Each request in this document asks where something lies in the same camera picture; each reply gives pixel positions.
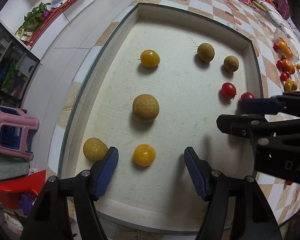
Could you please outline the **tan longan fruit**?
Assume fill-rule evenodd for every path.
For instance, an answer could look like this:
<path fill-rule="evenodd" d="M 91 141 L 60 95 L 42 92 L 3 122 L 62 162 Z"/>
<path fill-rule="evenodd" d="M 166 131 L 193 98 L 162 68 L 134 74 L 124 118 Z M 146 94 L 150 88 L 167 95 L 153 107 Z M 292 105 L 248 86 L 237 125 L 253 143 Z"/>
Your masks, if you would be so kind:
<path fill-rule="evenodd" d="M 229 55 L 224 59 L 223 67 L 229 72 L 236 72 L 239 69 L 239 61 L 238 58 Z"/>
<path fill-rule="evenodd" d="M 138 95 L 133 101 L 133 114 L 142 122 L 152 122 L 159 111 L 157 99 L 150 94 Z"/>

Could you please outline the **red plastic stool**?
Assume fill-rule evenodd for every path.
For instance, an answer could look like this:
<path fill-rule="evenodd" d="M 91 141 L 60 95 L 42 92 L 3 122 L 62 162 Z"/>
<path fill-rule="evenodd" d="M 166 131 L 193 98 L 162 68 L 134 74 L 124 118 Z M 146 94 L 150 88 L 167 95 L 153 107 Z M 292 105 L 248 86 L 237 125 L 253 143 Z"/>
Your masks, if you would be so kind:
<path fill-rule="evenodd" d="M 36 172 L 23 178 L 0 183 L 0 202 L 9 209 L 19 209 L 22 194 L 37 197 L 45 184 L 46 170 Z"/>

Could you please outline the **red cherry tomato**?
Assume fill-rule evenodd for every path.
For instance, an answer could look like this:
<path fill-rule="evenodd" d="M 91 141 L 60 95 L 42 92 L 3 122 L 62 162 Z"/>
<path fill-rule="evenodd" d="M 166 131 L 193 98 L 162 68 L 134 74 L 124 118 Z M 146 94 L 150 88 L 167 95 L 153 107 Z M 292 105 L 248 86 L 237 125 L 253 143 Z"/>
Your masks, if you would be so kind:
<path fill-rule="evenodd" d="M 243 101 L 243 100 L 248 100 L 248 99 L 254 99 L 254 95 L 250 92 L 245 92 L 241 95 L 240 97 L 240 101 Z"/>
<path fill-rule="evenodd" d="M 234 99 L 237 94 L 237 90 L 232 83 L 225 82 L 222 84 L 221 93 L 226 99 Z"/>

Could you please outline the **tan longan on table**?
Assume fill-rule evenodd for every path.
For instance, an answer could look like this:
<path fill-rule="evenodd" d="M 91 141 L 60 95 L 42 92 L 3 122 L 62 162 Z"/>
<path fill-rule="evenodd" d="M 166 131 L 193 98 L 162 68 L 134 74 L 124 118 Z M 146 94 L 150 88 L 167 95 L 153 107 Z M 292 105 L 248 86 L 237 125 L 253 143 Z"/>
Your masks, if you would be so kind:
<path fill-rule="evenodd" d="M 298 83 L 295 82 L 295 81 L 292 81 L 292 90 L 293 90 L 293 91 L 296 91 L 297 88 L 298 88 Z"/>

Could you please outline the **green potted plant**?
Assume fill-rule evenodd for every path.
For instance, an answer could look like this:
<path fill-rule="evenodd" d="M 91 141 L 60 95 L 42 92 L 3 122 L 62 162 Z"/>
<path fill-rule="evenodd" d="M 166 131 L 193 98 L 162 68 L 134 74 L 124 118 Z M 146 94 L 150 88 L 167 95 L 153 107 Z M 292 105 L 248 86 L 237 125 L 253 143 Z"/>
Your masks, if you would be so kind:
<path fill-rule="evenodd" d="M 15 34 L 18 37 L 25 35 L 28 32 L 34 34 L 45 22 L 50 15 L 50 10 L 47 8 L 51 3 L 41 2 L 24 16 L 22 25 L 18 28 Z"/>

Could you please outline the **pink plastic stool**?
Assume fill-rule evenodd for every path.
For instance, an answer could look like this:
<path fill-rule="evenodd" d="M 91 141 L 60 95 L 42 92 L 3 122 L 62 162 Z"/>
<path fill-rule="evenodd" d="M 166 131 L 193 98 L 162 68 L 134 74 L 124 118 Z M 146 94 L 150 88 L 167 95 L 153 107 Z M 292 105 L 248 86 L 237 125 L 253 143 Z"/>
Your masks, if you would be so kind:
<path fill-rule="evenodd" d="M 33 159 L 27 148 L 29 131 L 37 131 L 39 120 L 23 108 L 0 106 L 0 153 L 12 157 Z"/>

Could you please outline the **yellow cherry tomato in tray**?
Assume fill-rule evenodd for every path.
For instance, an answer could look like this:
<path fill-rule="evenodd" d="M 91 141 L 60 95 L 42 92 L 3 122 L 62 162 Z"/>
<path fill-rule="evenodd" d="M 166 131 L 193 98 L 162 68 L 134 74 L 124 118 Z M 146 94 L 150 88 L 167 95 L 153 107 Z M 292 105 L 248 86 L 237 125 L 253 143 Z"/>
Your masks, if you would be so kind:
<path fill-rule="evenodd" d="M 140 55 L 141 64 L 146 68 L 155 68 L 160 63 L 160 56 L 151 49 L 144 50 Z"/>

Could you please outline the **small longan fruit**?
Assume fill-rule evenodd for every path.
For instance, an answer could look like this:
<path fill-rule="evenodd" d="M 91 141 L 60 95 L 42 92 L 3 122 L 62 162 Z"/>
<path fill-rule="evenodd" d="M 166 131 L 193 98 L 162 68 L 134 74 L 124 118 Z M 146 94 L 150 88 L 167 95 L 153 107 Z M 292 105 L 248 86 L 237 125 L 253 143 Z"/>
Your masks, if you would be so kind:
<path fill-rule="evenodd" d="M 89 138 L 83 145 L 83 154 L 90 161 L 99 161 L 104 158 L 108 146 L 98 138 Z"/>

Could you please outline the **large orange tangerine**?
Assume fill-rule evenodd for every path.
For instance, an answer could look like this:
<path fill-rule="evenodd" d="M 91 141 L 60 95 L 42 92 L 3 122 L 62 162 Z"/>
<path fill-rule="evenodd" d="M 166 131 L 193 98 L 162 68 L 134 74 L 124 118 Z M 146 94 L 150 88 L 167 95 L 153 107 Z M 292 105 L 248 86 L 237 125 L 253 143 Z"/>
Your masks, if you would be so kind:
<path fill-rule="evenodd" d="M 287 59 L 282 60 L 282 63 L 283 63 L 283 70 L 290 74 L 294 69 L 294 65 Z"/>

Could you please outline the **yellow cherry tomato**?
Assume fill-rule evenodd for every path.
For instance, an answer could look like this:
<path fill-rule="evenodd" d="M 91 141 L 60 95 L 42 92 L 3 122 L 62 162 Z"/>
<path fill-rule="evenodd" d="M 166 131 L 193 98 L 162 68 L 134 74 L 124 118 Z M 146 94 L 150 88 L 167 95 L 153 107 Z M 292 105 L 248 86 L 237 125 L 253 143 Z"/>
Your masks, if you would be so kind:
<path fill-rule="evenodd" d="M 151 49 L 144 50 L 140 55 L 141 64 L 146 68 L 155 68 L 160 63 L 160 56 Z"/>
<path fill-rule="evenodd" d="M 138 145 L 133 153 L 134 162 L 143 167 L 151 165 L 155 158 L 156 151 L 148 144 Z"/>

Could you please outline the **tan longan in tray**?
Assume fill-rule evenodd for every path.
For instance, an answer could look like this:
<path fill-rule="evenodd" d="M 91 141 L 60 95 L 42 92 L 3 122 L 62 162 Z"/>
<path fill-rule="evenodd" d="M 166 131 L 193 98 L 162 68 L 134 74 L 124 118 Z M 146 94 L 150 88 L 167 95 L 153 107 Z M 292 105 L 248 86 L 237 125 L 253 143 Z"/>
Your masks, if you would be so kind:
<path fill-rule="evenodd" d="M 215 50 L 209 43 L 202 43 L 197 48 L 199 58 L 206 63 L 211 62 L 215 57 Z"/>

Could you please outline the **clear glass fruit bowl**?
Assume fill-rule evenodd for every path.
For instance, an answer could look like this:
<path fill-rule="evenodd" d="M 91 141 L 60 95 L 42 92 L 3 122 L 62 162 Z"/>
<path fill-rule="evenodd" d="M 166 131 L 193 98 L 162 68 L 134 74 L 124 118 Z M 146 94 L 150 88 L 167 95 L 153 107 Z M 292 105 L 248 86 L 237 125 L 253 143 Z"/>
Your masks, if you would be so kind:
<path fill-rule="evenodd" d="M 299 54 L 296 47 L 281 29 L 277 28 L 275 30 L 273 41 L 278 45 L 279 52 L 282 55 L 285 55 L 290 61 L 294 63 L 299 61 Z"/>

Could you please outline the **white shallow tray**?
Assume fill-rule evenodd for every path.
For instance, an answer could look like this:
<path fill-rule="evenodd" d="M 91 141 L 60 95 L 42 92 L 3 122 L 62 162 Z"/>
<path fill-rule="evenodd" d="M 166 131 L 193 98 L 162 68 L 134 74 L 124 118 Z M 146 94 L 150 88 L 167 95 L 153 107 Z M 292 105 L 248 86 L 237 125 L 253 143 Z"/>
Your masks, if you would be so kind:
<path fill-rule="evenodd" d="M 197 48 L 209 43 L 214 59 L 203 62 Z M 159 54 L 155 68 L 141 64 L 140 55 Z M 224 59 L 238 58 L 229 72 Z M 85 75 L 66 127 L 58 175 L 73 177 L 92 165 L 83 145 L 96 137 L 119 150 L 119 162 L 106 194 L 96 203 L 99 215 L 139 230 L 172 235 L 195 234 L 207 203 L 196 193 L 184 163 L 191 146 L 212 168 L 234 178 L 254 174 L 247 139 L 222 133 L 221 114 L 235 114 L 237 99 L 221 96 L 225 82 L 237 94 L 263 95 L 262 79 L 252 41 L 208 17 L 166 5 L 138 3 L 116 20 Z M 160 106 L 152 122 L 133 114 L 141 94 L 154 96 Z M 140 144 L 156 151 L 143 167 L 133 160 Z"/>

